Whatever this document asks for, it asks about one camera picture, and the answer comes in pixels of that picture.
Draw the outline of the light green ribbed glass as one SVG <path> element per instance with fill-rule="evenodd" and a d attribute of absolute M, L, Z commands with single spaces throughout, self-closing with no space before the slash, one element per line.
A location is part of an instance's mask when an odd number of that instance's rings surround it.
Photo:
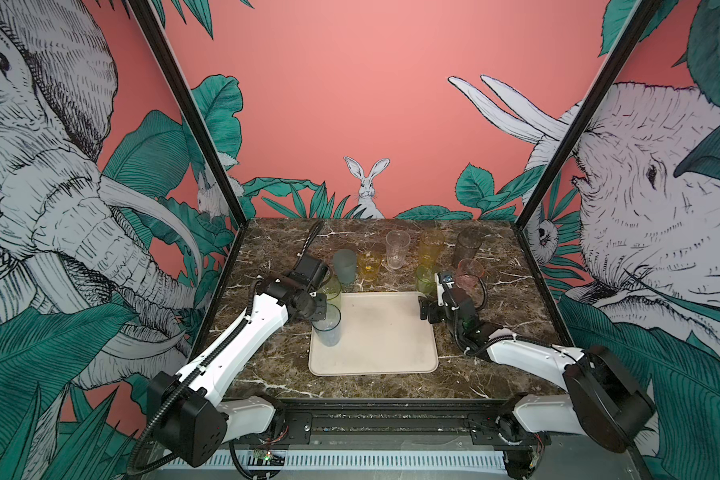
<path fill-rule="evenodd" d="M 323 281 L 318 292 L 324 294 L 326 302 L 341 309 L 342 286 L 335 274 L 329 274 Z"/>

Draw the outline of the grey blue glass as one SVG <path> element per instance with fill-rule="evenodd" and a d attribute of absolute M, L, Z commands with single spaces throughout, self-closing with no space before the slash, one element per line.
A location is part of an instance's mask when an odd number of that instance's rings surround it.
<path fill-rule="evenodd" d="M 326 347 L 333 347 L 339 343 L 341 337 L 341 311 L 333 304 L 327 304 L 325 310 L 318 313 L 311 320 L 311 325 L 317 339 Z"/>

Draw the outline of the beige square tray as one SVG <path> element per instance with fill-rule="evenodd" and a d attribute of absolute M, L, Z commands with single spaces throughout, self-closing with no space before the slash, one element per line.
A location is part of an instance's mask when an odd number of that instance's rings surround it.
<path fill-rule="evenodd" d="M 309 370 L 316 376 L 428 374 L 439 365 L 432 325 L 420 318 L 417 292 L 340 296 L 341 320 L 327 346 L 312 332 Z"/>

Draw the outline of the clear glass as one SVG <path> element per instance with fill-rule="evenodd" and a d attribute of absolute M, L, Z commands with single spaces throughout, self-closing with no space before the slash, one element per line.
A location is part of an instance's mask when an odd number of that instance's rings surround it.
<path fill-rule="evenodd" d="M 391 270 L 403 267 L 410 246 L 410 235 L 402 230 L 392 230 L 386 235 L 386 262 Z"/>

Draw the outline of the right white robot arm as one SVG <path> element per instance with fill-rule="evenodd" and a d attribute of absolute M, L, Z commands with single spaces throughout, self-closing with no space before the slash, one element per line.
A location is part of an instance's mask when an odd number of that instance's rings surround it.
<path fill-rule="evenodd" d="M 519 444 L 545 432 L 587 436 L 622 453 L 656 412 L 652 398 L 608 348 L 566 347 L 522 336 L 480 319 L 481 307 L 450 278 L 419 299 L 421 319 L 446 325 L 467 357 L 510 366 L 554 384 L 559 395 L 520 393 L 506 401 L 494 423 L 502 440 Z"/>

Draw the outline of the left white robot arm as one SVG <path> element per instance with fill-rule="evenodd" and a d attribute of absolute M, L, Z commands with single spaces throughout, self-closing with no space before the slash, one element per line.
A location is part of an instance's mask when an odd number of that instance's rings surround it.
<path fill-rule="evenodd" d="M 129 477 L 175 459 L 199 467 L 222 444 L 270 427 L 277 411 L 273 401 L 223 397 L 253 354 L 288 321 L 324 318 L 327 303 L 318 289 L 328 272 L 324 261 L 303 253 L 286 273 L 256 278 L 245 309 L 221 336 L 176 373 L 152 378 L 148 423 L 129 457 Z"/>

